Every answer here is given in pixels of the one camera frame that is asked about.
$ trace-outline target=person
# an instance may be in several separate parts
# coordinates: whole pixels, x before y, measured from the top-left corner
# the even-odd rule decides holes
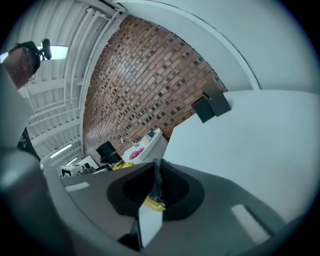
[[[33,41],[19,43],[14,46],[4,59],[2,65],[13,81],[15,87],[19,90],[28,83],[31,77],[40,67],[40,51]],[[40,157],[36,153],[28,130],[25,127],[17,148],[32,154],[40,161]]]

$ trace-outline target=ceiling light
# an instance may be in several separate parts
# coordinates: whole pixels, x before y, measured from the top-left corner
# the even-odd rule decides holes
[[[72,164],[74,161],[76,161],[78,159],[78,157],[76,157],[75,159],[73,159],[72,161],[70,161],[70,162],[68,162],[67,164],[66,164],[66,166],[68,166],[68,165],[70,165],[70,164]]]
[[[59,155],[60,153],[62,153],[66,149],[70,148],[71,146],[72,146],[72,144],[66,145],[65,147],[61,148],[59,151],[57,151],[54,154],[50,155],[50,158],[51,159],[54,158],[55,156]]]
[[[51,60],[64,60],[67,57],[68,53],[68,46],[56,46],[52,45],[50,46],[52,58]],[[0,63],[2,63],[5,58],[8,56],[8,52],[5,52],[3,54],[0,54]]]

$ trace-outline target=countertop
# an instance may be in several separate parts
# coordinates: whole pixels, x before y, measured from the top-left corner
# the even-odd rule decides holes
[[[320,180],[320,96],[283,91],[224,93],[231,111],[176,126],[164,159],[230,179],[286,222],[305,213]]]

